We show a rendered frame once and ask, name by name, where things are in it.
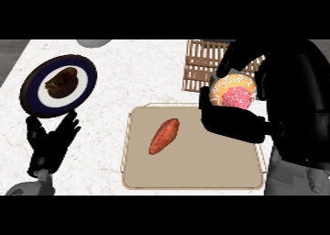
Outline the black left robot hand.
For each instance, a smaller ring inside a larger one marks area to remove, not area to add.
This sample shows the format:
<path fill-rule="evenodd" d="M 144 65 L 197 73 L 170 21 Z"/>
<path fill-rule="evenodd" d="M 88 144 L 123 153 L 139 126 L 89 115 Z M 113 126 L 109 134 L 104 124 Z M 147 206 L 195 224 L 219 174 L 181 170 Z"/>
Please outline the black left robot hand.
<path fill-rule="evenodd" d="M 45 132 L 41 122 L 33 116 L 24 119 L 24 124 L 26 140 L 33 150 L 26 172 L 30 177 L 36 178 L 39 170 L 47 170 L 48 173 L 57 171 L 80 127 L 73 110 L 50 132 Z"/>

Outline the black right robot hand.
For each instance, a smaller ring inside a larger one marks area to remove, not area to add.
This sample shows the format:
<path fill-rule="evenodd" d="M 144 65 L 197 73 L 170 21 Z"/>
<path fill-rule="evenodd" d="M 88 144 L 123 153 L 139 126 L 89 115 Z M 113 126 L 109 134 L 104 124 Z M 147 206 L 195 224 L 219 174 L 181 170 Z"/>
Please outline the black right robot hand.
<path fill-rule="evenodd" d="M 238 39 L 231 42 L 216 70 L 225 77 L 262 56 L 254 75 L 256 96 L 268 116 L 229 106 L 213 106 L 200 88 L 198 109 L 206 130 L 259 143 L 266 137 L 281 159 L 330 172 L 330 64 L 306 39 Z"/>

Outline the pink frosted cupcake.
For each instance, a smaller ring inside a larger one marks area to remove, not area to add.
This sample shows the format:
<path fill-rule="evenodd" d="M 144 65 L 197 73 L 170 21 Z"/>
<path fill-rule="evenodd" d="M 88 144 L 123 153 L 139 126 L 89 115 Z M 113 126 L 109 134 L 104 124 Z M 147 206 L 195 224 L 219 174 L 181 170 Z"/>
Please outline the pink frosted cupcake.
<path fill-rule="evenodd" d="M 209 91 L 209 100 L 213 106 L 247 109 L 254 99 L 256 85 L 244 74 L 229 73 L 213 82 Z"/>

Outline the beige tray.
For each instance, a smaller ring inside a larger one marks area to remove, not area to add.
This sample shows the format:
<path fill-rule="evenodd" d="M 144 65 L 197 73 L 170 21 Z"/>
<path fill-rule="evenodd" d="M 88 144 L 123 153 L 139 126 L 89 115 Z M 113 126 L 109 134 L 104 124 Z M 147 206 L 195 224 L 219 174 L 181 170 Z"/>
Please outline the beige tray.
<path fill-rule="evenodd" d="M 151 155 L 151 139 L 170 118 L 179 121 L 176 137 Z M 263 185 L 257 147 L 207 132 L 197 107 L 138 106 L 128 118 L 122 178 L 131 189 L 256 190 Z"/>

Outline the blue and white plate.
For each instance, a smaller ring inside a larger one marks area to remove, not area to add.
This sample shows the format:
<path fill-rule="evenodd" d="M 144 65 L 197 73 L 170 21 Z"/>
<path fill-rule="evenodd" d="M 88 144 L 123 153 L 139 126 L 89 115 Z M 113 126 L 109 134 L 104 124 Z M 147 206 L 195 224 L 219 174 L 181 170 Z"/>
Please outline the blue and white plate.
<path fill-rule="evenodd" d="M 69 113 L 91 95 L 97 71 L 88 58 L 63 55 L 45 61 L 24 78 L 20 106 L 36 118 L 54 118 Z"/>

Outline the brown steak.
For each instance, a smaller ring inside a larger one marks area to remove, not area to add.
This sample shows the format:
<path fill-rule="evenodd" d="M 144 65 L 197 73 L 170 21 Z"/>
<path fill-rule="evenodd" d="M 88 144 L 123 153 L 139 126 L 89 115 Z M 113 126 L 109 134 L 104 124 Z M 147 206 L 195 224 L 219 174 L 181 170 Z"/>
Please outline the brown steak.
<path fill-rule="evenodd" d="M 66 97 L 75 90 L 78 85 L 75 67 L 64 68 L 54 77 L 44 83 L 48 95 L 60 99 Z"/>

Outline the orange sweet potato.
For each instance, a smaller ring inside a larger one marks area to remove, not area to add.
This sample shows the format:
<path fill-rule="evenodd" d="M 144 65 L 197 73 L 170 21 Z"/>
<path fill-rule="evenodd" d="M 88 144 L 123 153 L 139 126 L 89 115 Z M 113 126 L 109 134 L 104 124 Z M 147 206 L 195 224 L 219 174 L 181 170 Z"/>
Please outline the orange sweet potato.
<path fill-rule="evenodd" d="M 148 154 L 157 154 L 163 148 L 172 143 L 179 127 L 176 118 L 167 119 L 157 128 L 156 135 L 148 146 Z"/>

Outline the grey round object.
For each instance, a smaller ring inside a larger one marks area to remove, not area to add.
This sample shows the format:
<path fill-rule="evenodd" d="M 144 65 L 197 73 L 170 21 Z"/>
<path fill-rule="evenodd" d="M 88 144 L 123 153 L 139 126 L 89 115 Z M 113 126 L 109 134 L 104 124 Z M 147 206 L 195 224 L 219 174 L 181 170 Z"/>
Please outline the grey round object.
<path fill-rule="evenodd" d="M 103 47 L 109 43 L 109 39 L 79 39 L 76 42 L 83 48 L 92 49 Z"/>

